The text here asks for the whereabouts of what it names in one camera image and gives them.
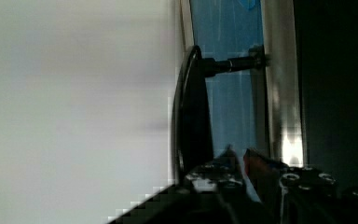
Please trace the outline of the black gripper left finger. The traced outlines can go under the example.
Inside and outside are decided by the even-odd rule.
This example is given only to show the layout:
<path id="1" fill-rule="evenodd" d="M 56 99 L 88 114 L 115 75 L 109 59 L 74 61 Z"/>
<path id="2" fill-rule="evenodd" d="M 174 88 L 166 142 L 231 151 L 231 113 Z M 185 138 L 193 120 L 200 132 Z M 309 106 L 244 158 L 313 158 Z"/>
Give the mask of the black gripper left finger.
<path id="1" fill-rule="evenodd" d="M 218 157 L 196 166 L 185 175 L 183 194 L 202 193 L 249 197 L 241 163 L 232 146 L 227 146 Z"/>

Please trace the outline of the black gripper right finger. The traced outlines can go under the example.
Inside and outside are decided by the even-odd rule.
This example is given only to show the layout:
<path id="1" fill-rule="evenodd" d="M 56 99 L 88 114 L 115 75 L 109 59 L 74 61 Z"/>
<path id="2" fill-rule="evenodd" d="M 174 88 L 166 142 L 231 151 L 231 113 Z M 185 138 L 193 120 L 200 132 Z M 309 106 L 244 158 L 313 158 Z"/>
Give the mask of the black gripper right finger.
<path id="1" fill-rule="evenodd" d="M 244 156 L 244 171 L 257 196 L 272 205 L 290 189 L 305 191 L 311 198 L 337 197 L 337 181 L 330 174 L 313 167 L 294 167 L 275 161 L 249 148 Z"/>

